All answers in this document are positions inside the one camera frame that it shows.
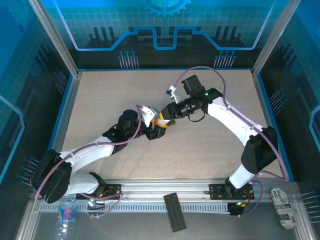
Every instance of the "water bottle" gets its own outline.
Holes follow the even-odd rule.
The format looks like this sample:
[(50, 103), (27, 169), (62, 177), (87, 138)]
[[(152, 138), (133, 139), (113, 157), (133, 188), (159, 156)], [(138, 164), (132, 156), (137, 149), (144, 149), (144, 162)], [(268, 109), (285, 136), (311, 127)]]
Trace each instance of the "water bottle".
[(70, 240), (76, 227), (77, 200), (64, 199), (60, 202), (55, 227), (56, 240)]

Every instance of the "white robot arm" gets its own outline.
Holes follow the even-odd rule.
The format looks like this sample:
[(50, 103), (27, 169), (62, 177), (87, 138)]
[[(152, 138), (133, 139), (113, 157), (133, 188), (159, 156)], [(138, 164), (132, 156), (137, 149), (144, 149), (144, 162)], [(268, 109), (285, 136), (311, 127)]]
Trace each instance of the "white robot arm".
[[(60, 153), (54, 150), (48, 151), (35, 169), (30, 183), (48, 203), (53, 203), (67, 194), (86, 193), (99, 197), (104, 192), (105, 184), (101, 177), (96, 173), (75, 174), (75, 172), (95, 160), (119, 152), (127, 146), (128, 139), (134, 136), (138, 138), (146, 135), (149, 140), (158, 139), (165, 134), (164, 123), (171, 125), (175, 119), (184, 118), (201, 109), (205, 114), (222, 122), (245, 146), (241, 156), (241, 165), (225, 181), (226, 192), (231, 197), (235, 196), (235, 193), (240, 191), (259, 171), (276, 159), (270, 146), (252, 128), (255, 127), (263, 132), (274, 146), (278, 146), (277, 133), (272, 127), (263, 128), (254, 123), (232, 107), (236, 114), (253, 125), (252, 128), (248, 126), (243, 119), (229, 110), (231, 105), (228, 102), (225, 105), (219, 91), (214, 88), (205, 90), (197, 76), (185, 79), (182, 85), (190, 97), (181, 102), (178, 98), (174, 98), (175, 102), (168, 104), (161, 114), (153, 107), (142, 106), (139, 109), (143, 112), (140, 127), (138, 127), (137, 112), (125, 110), (119, 117), (116, 127), (111, 127), (95, 141)], [(52, 171), (64, 158), (66, 160), (55, 171)]]
[[(250, 140), (250, 137), (256, 136), (258, 133), (228, 109), (232, 108), (260, 131), (263, 131), (263, 127), (248, 119), (241, 112), (231, 106), (228, 101), (227, 105), (228, 106), (224, 104), (222, 97), (217, 97), (212, 101), (211, 104), (208, 105), (207, 112), (210, 116), (223, 123), (231, 132), (233, 132), (238, 137), (241, 143), (246, 146), (247, 142)], [(236, 189), (240, 189), (254, 176), (255, 173), (251, 173), (244, 167), (243, 164), (241, 164), (238, 169), (230, 176), (229, 181)]]

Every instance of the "gear logo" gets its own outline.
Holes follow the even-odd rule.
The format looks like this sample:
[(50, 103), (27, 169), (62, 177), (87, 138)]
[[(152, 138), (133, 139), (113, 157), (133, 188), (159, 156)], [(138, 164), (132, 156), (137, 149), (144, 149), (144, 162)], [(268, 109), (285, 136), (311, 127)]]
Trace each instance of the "gear logo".
[(157, 17), (173, 17), (180, 14), (181, 10), (186, 10), (186, 5), (191, 4), (190, 0), (141, 0), (144, 10)]

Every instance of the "textured tabletop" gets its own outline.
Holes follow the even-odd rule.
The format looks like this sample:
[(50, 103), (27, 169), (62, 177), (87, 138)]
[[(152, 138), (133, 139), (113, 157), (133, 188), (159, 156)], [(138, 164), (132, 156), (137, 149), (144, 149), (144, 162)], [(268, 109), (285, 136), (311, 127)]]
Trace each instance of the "textured tabletop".
[[(172, 102), (166, 90), (182, 70), (84, 72), (79, 84), (63, 150), (91, 142), (118, 122), (126, 109), (136, 104), (162, 110)], [(221, 70), (226, 81), (226, 98), (240, 112), (262, 126), (266, 120), (249, 70)], [(220, 78), (209, 70), (196, 70), (206, 89), (223, 91)], [(181, 84), (177, 90), (186, 98)], [(199, 110), (191, 119), (202, 116)], [(198, 123), (177, 119), (165, 136), (149, 141), (133, 140), (122, 151), (96, 160), (79, 173), (96, 172), (105, 179), (226, 178), (241, 164), (244, 146), (221, 122), (206, 115)], [(277, 161), (266, 168), (278, 175)]]

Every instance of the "cable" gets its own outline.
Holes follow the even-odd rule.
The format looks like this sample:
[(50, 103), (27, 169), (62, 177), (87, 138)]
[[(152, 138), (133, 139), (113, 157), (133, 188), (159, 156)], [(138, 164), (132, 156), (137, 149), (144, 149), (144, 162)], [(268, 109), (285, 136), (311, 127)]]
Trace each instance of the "cable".
[(246, 189), (243, 190), (244, 194), (248, 196), (248, 204), (250, 203), (251, 200), (251, 193), (248, 192)]
[(44, 187), (44, 185), (46, 184), (46, 182), (48, 181), (48, 179), (50, 178), (50, 176), (54, 173), (54, 171), (66, 160), (68, 160), (69, 158), (72, 158), (73, 155), (75, 155), (76, 153), (80, 152), (83, 149), (92, 147), (92, 146), (99, 146), (99, 145), (111, 145), (111, 146), (117, 146), (117, 145), (122, 145), (122, 144), (127, 144), (129, 142), (131, 142), (131, 140), (135, 139), (135, 137), (138, 135), (138, 132), (140, 130), (140, 126), (141, 126), (141, 121), (142, 121), (142, 115), (141, 115), (141, 111), (140, 109), (142, 108), (142, 106), (140, 105), (136, 105), (136, 108), (138, 110), (138, 127), (136, 128), (135, 133), (133, 134), (133, 136), (126, 140), (126, 141), (122, 141), (122, 142), (98, 142), (98, 143), (90, 143), (88, 145), (84, 145), (82, 147), (79, 147), (78, 149), (74, 150), (72, 153), (70, 153), (69, 155), (67, 155), (66, 157), (64, 157), (61, 161), (59, 161), (50, 171), (49, 173), (45, 176), (45, 178), (43, 179), (42, 183), (40, 184), (38, 190), (35, 193), (34, 199), (35, 200), (40, 200), (38, 199), (38, 196), (42, 190), (42, 188)]
[(228, 107), (228, 103), (227, 103), (227, 100), (226, 100), (226, 90), (227, 90), (227, 86), (226, 86), (226, 81), (224, 79), (224, 77), (215, 69), (211, 68), (211, 67), (208, 67), (208, 66), (194, 66), (194, 67), (191, 67), (187, 70), (185, 70), (180, 76), (179, 78), (175, 81), (174, 83), (174, 87), (177, 86), (177, 84), (181, 81), (182, 77), (188, 73), (189, 71), (191, 70), (195, 70), (195, 69), (208, 69), (208, 70), (211, 70), (213, 72), (215, 72), (219, 77), (220, 79), (222, 80), (222, 83), (223, 83), (223, 93), (222, 93), (222, 100), (223, 100), (223, 103), (224, 105), (227, 107), (228, 110), (230, 110), (230, 112), (232, 112), (234, 115), (236, 115), (239, 119), (241, 119), (243, 122), (245, 122), (250, 128), (254, 129), (258, 134), (260, 134), (263, 139), (268, 143), (268, 145), (270, 146), (270, 148), (272, 149), (272, 151), (274, 152), (275, 156), (277, 157), (278, 159), (278, 162), (279, 162), (279, 165), (281, 167), (281, 170), (282, 170), (282, 174), (284, 175), (284, 177), (281, 177), (281, 176), (278, 176), (272, 172), (269, 172), (269, 171), (265, 171), (265, 170), (262, 170), (260, 172), (258, 172), (255, 176), (253, 176), (251, 179), (250, 179), (250, 182), (252, 182), (253, 180), (255, 180), (259, 175), (260, 173), (265, 173), (265, 174), (269, 174), (275, 178), (278, 178), (282, 181), (285, 181), (285, 182), (289, 182), (289, 174), (288, 174), (288, 171), (287, 171), (287, 168), (285, 166), (285, 163), (282, 159), (282, 157), (280, 156), (279, 152), (277, 151), (277, 149), (274, 147), (274, 145), (272, 144), (272, 142), (267, 138), (266, 135), (264, 135), (259, 129), (257, 129), (253, 124), (251, 124), (250, 122), (248, 122), (245, 118), (243, 118), (240, 114), (238, 114), (236, 111), (234, 111), (231, 107)]
[(86, 193), (80, 193), (80, 194), (82, 196), (86, 197), (86, 198), (93, 199), (93, 200), (107, 200), (107, 199), (112, 199), (114, 197), (119, 197), (120, 196), (118, 201), (116, 201), (116, 203), (112, 207), (110, 207), (106, 212), (104, 212), (102, 214), (97, 214), (96, 216), (93, 215), (93, 214), (90, 215), (88, 213), (91, 218), (96, 218), (96, 219), (98, 219), (98, 218), (110, 213), (119, 204), (119, 202), (122, 200), (122, 198), (124, 196), (124, 194), (122, 192), (114, 194), (114, 195), (110, 195), (110, 196), (104, 196), (104, 197), (94, 197), (94, 196), (90, 196), (90, 195), (88, 195)]
[(191, 122), (193, 122), (193, 123), (198, 123), (198, 122), (200, 122), (201, 120), (203, 120), (203, 119), (205, 118), (205, 116), (206, 116), (206, 113), (203, 112), (203, 116), (202, 116), (200, 119), (198, 119), (198, 120), (191, 120), (191, 119), (190, 119), (190, 114), (188, 114), (188, 119), (189, 119)]
[(248, 211), (247, 213), (241, 215), (240, 218), (243, 218), (243, 217), (248, 216), (249, 214), (251, 214), (258, 207), (258, 205), (259, 205), (259, 203), (260, 203), (260, 201), (262, 199), (262, 194), (263, 194), (263, 190), (264, 190), (263, 186), (262, 186), (262, 183), (260, 181), (258, 181), (258, 180), (254, 180), (252, 182), (253, 183), (258, 183), (260, 185), (260, 196), (259, 196), (258, 200), (256, 201), (256, 204), (253, 206), (253, 208), (250, 209), (250, 211)]

